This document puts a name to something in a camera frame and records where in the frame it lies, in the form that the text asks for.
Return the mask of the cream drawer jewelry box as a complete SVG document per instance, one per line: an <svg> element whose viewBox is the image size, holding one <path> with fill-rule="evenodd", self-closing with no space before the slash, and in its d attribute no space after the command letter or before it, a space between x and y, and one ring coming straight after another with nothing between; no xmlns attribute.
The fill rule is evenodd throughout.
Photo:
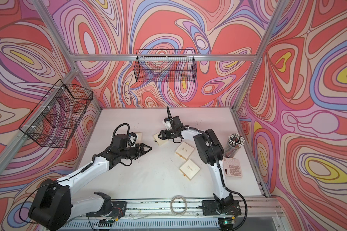
<svg viewBox="0 0 347 231"><path fill-rule="evenodd" d="M136 143L141 143L142 138L143 138L143 133L142 132L136 132Z"/></svg>

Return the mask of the small cream jewelry box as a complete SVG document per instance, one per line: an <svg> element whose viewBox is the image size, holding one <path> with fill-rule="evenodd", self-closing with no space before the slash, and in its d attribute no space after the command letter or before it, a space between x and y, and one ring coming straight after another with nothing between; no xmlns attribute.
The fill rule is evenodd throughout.
<svg viewBox="0 0 347 231"><path fill-rule="evenodd" d="M158 145L158 146L162 146L164 144L166 144L168 142L168 140L162 140L161 138L158 137L158 133L153 135L153 139L154 142Z"/></svg>

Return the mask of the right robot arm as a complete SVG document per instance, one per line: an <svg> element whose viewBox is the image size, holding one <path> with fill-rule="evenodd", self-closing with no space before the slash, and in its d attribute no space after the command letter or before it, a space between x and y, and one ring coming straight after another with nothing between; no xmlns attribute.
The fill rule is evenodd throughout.
<svg viewBox="0 0 347 231"><path fill-rule="evenodd" d="M210 206L202 205L204 215L232 214L234 217L244 215L247 218L248 207L244 196L226 186L223 173L223 154L218 137L212 129L202 131L200 129L184 125L178 116L173 117L169 107L166 107L167 117L163 120L166 129L161 130L158 138L161 140L192 140L196 145L201 161L209 167L215 192L214 201Z"/></svg>

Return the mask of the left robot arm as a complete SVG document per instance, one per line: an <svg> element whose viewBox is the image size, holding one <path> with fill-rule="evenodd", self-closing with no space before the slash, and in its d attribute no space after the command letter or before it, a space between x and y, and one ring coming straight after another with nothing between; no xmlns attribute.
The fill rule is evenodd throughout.
<svg viewBox="0 0 347 231"><path fill-rule="evenodd" d="M152 150L138 143L134 132L113 132L111 143L104 151L93 155L91 161L57 180L47 179L35 191L28 217L50 231L57 231L70 220L84 214L109 217L114 206L109 195L95 192L92 196L74 200L72 197L98 176L108 172L123 160L134 161Z"/></svg>

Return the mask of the cream jewelry box middle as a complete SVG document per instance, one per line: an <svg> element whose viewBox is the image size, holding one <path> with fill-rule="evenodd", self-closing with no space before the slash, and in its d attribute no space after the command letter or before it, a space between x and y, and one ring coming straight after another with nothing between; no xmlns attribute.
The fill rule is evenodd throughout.
<svg viewBox="0 0 347 231"><path fill-rule="evenodd" d="M189 144L185 142L182 142L176 149L175 154L177 154L179 157L181 157L184 160L188 160L194 150L195 150L194 147L190 146Z"/></svg>

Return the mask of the cream jewelry box front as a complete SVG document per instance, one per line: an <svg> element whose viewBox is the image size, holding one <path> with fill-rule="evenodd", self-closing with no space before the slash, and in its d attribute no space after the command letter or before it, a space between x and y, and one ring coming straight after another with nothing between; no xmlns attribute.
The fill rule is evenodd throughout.
<svg viewBox="0 0 347 231"><path fill-rule="evenodd" d="M197 166L192 160L188 159L180 168L180 172L190 181L200 171L200 167Z"/></svg>

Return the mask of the cup of pencils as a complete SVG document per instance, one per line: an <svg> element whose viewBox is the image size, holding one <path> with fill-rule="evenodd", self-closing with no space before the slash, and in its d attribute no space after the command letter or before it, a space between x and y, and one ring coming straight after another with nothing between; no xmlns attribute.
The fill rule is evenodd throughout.
<svg viewBox="0 0 347 231"><path fill-rule="evenodd" d="M229 135L227 146L224 148L223 156L226 158L233 158L236 153L243 147L245 139L238 133Z"/></svg>

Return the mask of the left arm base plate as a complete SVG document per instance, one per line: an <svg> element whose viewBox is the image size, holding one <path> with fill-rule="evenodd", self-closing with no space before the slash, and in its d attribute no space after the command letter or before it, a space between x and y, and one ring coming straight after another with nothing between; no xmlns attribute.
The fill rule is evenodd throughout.
<svg viewBox="0 0 347 231"><path fill-rule="evenodd" d="M110 207L101 208L97 212L86 214L88 218L121 218L124 217L127 207L126 201L112 201Z"/></svg>

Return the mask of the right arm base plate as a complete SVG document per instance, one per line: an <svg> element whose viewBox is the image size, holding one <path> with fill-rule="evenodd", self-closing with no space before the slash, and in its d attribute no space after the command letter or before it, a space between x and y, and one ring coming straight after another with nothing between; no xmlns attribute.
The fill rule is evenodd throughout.
<svg viewBox="0 0 347 231"><path fill-rule="evenodd" d="M214 200L203 200L198 206L205 216L234 216L238 217L242 214L238 200L234 200L230 206L220 210Z"/></svg>

